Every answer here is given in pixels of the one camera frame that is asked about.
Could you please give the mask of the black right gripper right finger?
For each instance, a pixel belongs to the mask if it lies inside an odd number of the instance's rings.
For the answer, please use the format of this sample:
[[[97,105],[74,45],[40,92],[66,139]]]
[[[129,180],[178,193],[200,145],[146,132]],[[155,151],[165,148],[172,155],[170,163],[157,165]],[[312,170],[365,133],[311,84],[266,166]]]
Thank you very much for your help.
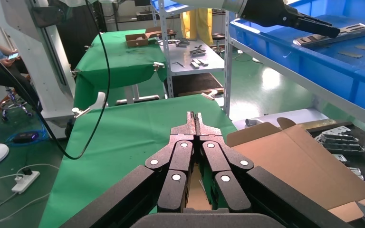
[[[347,228],[349,224],[289,186],[266,169],[255,166],[227,146],[220,129],[196,115],[196,137],[204,178],[216,210],[206,225],[217,228]]]

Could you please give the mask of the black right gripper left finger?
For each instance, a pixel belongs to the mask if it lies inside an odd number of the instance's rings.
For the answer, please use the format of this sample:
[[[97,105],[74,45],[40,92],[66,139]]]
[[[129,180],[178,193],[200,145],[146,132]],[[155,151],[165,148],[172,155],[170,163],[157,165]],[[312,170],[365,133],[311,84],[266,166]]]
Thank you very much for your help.
[[[62,227],[135,228],[152,209],[182,212],[192,172],[195,136],[194,112],[188,112],[186,124],[171,129],[166,146],[81,209]]]

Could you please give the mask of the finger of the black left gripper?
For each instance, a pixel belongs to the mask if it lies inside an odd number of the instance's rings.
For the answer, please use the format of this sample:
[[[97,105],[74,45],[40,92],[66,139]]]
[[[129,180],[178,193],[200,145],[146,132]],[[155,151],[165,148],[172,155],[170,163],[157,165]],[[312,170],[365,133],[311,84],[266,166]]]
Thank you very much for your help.
[[[333,27],[331,24],[321,23],[312,20],[305,20],[299,19],[295,23],[295,28],[297,30],[301,30],[304,32],[312,33],[312,34],[319,34],[322,36],[326,36],[329,38],[336,38],[339,33],[340,29]]]
[[[319,19],[314,18],[314,17],[309,16],[309,15],[301,14],[297,18],[297,26],[298,27],[301,27],[301,26],[303,26],[303,27],[305,27],[305,26],[316,26],[316,25],[332,26],[331,23],[328,23],[328,22],[323,21],[323,20],[319,20]]]

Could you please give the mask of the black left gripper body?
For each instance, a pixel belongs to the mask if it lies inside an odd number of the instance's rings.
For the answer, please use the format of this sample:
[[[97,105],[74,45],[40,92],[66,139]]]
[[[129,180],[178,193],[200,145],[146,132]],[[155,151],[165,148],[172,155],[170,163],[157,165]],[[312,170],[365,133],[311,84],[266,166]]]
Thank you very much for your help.
[[[292,27],[299,19],[298,11],[282,0],[246,0],[239,18],[263,27]]]

